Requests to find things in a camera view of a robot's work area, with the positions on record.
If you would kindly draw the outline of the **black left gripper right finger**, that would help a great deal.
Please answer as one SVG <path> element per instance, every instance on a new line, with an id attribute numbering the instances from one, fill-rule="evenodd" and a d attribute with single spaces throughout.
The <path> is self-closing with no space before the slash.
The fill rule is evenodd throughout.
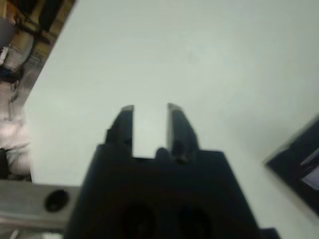
<path id="1" fill-rule="evenodd" d="M 180 106 L 169 103 L 167 110 L 168 150 L 174 161 L 179 164 L 187 164 L 199 150 L 196 132 Z"/>

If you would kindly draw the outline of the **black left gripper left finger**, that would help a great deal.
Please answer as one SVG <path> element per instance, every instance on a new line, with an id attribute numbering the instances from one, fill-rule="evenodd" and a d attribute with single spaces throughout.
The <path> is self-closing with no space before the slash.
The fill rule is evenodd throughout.
<path id="1" fill-rule="evenodd" d="M 134 106 L 121 108 L 111 127 L 107 130 L 105 143 L 123 144 L 132 155 Z"/>

